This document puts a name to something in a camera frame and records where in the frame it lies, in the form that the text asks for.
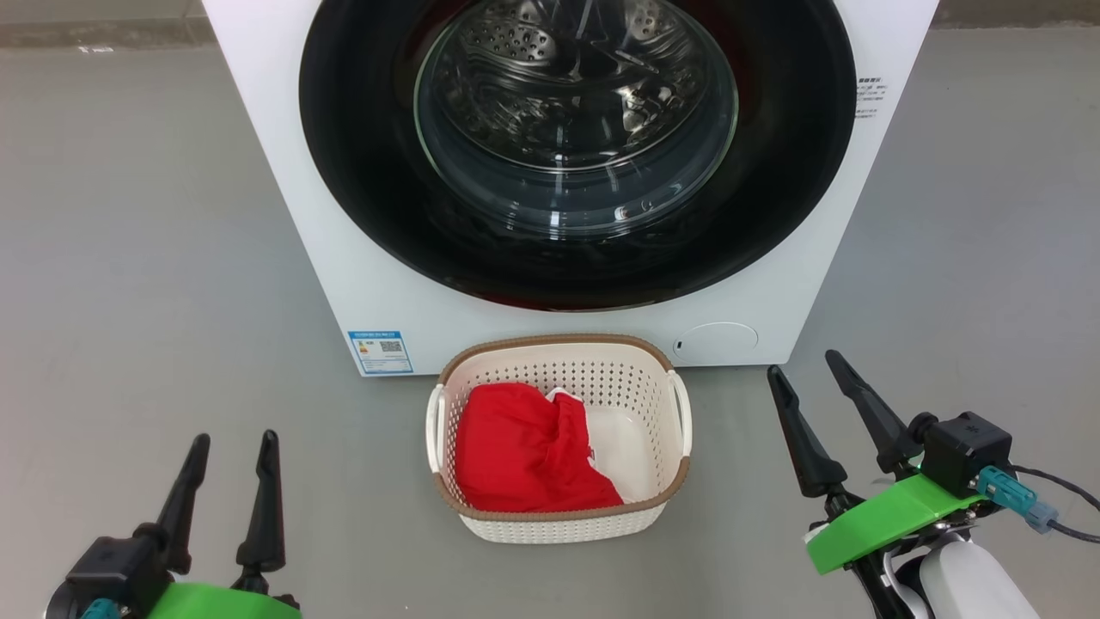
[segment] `blue connector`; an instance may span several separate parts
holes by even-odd
[[[1028,527],[1040,533],[1049,531],[1050,522],[1058,518],[1058,510],[1038,500],[1034,490],[993,466],[981,469],[975,490],[994,504],[1019,513]]]
[[[84,611],[80,619],[119,619],[119,607],[109,599],[97,599]]]

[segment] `perforated basket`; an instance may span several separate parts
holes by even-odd
[[[584,401],[596,468],[624,505],[552,513],[480,511],[454,480],[454,440],[470,391],[524,383]],[[477,537],[513,544],[587,542],[637,533],[680,489],[691,456],[691,405],[672,364],[651,344],[620,335],[560,335],[475,346],[440,375],[425,424],[428,464],[443,499]]]

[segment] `red cloth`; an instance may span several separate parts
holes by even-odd
[[[584,405],[529,385],[482,385],[459,420],[454,475],[475,509],[550,512],[623,505],[588,464]]]

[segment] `concrete floor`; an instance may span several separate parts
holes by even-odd
[[[787,367],[856,491],[880,477],[822,354],[895,410],[974,410],[1100,490],[1100,30],[934,32]],[[307,616],[869,617],[820,577],[759,369],[685,373],[683,491],[646,533],[475,539],[430,484],[430,379],[360,379],[216,49],[0,56],[0,599],[34,617],[98,535],[155,518],[213,436],[193,576],[231,583],[264,429]],[[1036,483],[1064,521],[1100,516]],[[976,538],[1046,617],[1100,550],[1000,515]]]

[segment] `blue sticker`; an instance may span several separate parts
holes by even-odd
[[[364,375],[413,374],[402,332],[348,332],[348,338]]]

